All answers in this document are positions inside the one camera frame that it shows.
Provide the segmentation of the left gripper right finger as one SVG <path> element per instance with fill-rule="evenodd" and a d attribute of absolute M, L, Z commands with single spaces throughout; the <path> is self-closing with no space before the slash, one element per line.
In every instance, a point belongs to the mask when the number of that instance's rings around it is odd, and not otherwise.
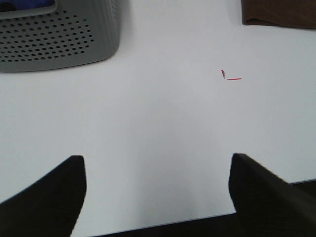
<path fill-rule="evenodd" d="M 287 183 L 246 154 L 233 154 L 229 193 L 247 237 L 314 237 L 315 180 Z"/>

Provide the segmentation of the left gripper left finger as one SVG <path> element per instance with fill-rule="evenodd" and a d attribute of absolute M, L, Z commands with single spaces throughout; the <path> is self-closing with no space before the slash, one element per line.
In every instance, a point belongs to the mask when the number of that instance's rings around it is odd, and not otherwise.
<path fill-rule="evenodd" d="M 71 156 L 1 202 L 2 237 L 69 237 L 86 195 L 84 158 Z"/>

